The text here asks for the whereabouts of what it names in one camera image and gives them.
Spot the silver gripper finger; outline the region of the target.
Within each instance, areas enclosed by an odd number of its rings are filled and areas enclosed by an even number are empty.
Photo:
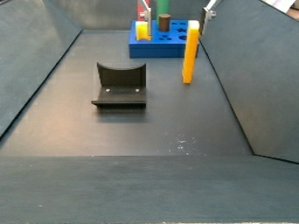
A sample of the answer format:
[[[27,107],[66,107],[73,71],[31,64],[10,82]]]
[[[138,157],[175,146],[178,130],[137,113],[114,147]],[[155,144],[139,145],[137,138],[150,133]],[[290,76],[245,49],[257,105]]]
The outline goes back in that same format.
[[[147,22],[147,33],[153,35],[153,11],[151,7],[146,0],[138,0],[139,4],[142,5],[143,11],[139,13],[139,17]]]
[[[201,34],[205,34],[209,21],[217,16],[215,7],[219,0],[210,0],[209,4],[202,8],[201,14]]]

